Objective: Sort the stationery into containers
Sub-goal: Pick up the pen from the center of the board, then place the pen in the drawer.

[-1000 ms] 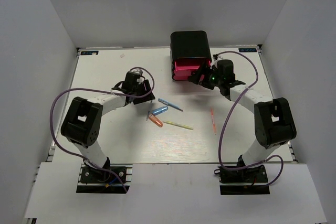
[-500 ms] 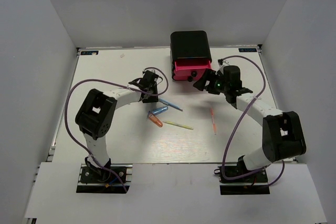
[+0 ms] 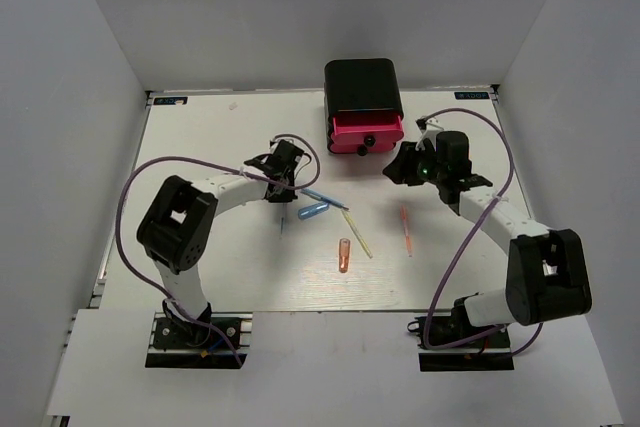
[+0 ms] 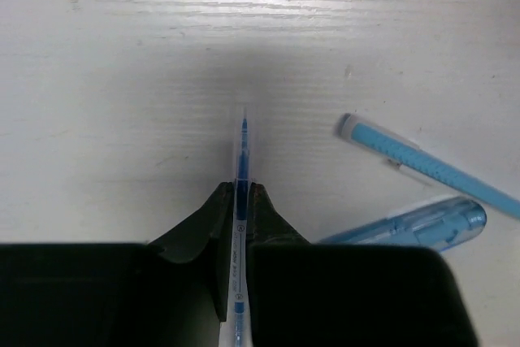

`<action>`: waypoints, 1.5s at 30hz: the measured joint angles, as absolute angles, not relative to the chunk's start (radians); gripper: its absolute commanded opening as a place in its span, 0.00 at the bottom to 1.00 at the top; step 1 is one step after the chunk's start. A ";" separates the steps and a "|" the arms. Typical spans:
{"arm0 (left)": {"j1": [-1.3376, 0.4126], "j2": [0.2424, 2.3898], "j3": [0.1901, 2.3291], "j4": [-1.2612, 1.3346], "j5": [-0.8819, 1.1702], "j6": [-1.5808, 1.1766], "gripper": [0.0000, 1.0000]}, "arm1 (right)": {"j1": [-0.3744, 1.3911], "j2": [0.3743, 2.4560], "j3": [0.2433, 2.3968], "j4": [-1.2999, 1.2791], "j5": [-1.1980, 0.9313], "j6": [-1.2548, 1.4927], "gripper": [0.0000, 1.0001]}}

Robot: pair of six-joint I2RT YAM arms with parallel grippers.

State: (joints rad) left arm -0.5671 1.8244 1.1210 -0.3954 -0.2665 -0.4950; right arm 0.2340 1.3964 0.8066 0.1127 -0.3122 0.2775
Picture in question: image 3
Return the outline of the orange highlighter pen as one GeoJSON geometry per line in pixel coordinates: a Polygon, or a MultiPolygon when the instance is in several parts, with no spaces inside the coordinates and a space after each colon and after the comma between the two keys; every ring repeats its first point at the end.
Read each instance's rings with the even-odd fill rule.
{"type": "Polygon", "coordinates": [[[409,229],[408,210],[405,205],[400,206],[400,214],[401,214],[401,220],[403,224],[407,254],[409,257],[413,257],[413,246],[412,246],[412,239],[411,239],[410,229],[409,229]]]}

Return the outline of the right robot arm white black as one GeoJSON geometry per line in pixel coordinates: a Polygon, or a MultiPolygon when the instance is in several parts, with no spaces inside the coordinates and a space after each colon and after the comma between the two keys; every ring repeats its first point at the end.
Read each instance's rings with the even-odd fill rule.
{"type": "Polygon", "coordinates": [[[457,299],[443,326],[433,326],[431,315],[424,318],[421,341],[426,348],[472,346],[514,323],[529,326],[591,310],[579,235],[527,217],[488,179],[474,173],[464,133],[443,131],[432,139],[403,142],[383,173],[397,185],[434,185],[447,207],[507,256],[503,288],[457,299]]]}

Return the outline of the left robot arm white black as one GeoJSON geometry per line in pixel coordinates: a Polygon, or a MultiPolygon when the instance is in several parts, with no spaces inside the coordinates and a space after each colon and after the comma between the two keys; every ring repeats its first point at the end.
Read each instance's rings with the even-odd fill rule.
{"type": "Polygon", "coordinates": [[[167,178],[136,233],[158,269],[168,294],[166,310],[179,318],[177,334],[199,346],[211,334],[211,307],[202,290],[198,262],[216,217],[249,202],[289,203],[296,198],[295,174],[307,154],[284,139],[244,162],[240,169],[199,182],[167,178]]]}

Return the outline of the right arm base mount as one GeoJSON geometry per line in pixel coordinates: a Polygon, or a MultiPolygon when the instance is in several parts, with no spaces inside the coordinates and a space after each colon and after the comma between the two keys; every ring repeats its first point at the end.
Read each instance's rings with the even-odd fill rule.
{"type": "MultiPolygon", "coordinates": [[[[451,348],[430,349],[424,343],[425,316],[415,317],[407,324],[407,332],[418,340],[418,360],[421,372],[500,372],[513,371],[511,342],[508,333],[500,330],[486,337],[451,348]]],[[[429,330],[429,342],[433,346],[454,343],[473,336],[473,332],[456,331],[450,315],[436,315],[429,330]]]]}

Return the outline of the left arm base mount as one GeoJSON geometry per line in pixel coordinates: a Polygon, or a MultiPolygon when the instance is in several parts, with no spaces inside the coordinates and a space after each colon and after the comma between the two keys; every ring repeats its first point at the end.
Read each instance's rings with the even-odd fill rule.
{"type": "MultiPolygon", "coordinates": [[[[250,350],[253,316],[250,313],[221,313],[211,324],[229,339],[241,362],[250,350]]],[[[157,312],[146,353],[145,367],[151,369],[237,370],[241,365],[225,340],[215,331],[195,327],[195,336],[157,312]]]]}

